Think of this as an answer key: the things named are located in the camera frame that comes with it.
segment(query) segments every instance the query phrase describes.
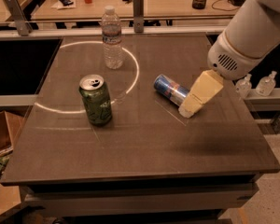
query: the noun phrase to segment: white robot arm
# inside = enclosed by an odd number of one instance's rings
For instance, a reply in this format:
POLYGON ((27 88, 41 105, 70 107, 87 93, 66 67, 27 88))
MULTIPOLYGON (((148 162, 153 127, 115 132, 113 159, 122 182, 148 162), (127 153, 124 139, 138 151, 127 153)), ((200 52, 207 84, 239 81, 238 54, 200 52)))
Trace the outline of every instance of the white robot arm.
POLYGON ((280 44, 280 0, 246 0, 208 53, 225 79, 244 77, 280 44))

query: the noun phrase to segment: can pull tab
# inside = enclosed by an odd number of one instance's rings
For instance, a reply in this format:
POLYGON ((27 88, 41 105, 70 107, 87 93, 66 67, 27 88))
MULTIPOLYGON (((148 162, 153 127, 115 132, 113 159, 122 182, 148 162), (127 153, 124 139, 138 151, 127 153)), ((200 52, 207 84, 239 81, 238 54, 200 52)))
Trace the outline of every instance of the can pull tab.
POLYGON ((100 80, 95 79, 95 80, 91 81, 91 86, 98 87, 100 85, 100 83, 101 83, 100 80))

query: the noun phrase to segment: white container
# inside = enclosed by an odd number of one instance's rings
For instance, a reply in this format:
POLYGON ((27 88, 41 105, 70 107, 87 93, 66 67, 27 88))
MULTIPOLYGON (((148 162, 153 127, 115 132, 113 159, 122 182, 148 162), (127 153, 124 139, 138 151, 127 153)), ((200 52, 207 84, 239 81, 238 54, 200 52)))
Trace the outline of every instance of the white container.
POLYGON ((268 77, 263 77, 256 87, 256 93, 262 96, 269 96, 276 85, 276 81, 274 80, 276 74, 275 71, 272 71, 268 77))
POLYGON ((111 69, 120 68, 123 64, 121 25, 113 6, 105 7, 105 14, 102 17, 102 36, 105 65, 111 69))
POLYGON ((238 80, 235 84, 236 91, 244 99, 251 92, 252 84, 250 82, 251 74, 247 74, 244 78, 238 80))

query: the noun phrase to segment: dark gray tabletop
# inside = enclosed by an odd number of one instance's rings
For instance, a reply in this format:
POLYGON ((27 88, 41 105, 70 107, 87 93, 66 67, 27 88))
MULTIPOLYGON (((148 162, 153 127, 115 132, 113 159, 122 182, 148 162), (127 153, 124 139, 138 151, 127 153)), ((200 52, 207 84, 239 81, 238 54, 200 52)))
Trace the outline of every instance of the dark gray tabletop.
POLYGON ((277 172, 280 165, 234 86, 191 119, 156 93, 165 74, 190 88, 207 69, 203 34, 126 35, 125 62, 105 67, 100 36, 66 37, 21 133, 2 182, 58 184, 277 172), (88 123, 78 84, 105 78, 113 119, 88 123))

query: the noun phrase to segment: yellow object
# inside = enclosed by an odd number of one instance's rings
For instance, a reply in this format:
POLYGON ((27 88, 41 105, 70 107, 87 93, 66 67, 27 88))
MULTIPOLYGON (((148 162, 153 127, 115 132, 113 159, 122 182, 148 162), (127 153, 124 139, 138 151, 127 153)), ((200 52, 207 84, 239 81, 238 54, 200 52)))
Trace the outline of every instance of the yellow object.
POLYGON ((203 71, 192 85, 189 94, 178 108, 179 113, 190 118, 223 89, 223 77, 213 70, 203 71))

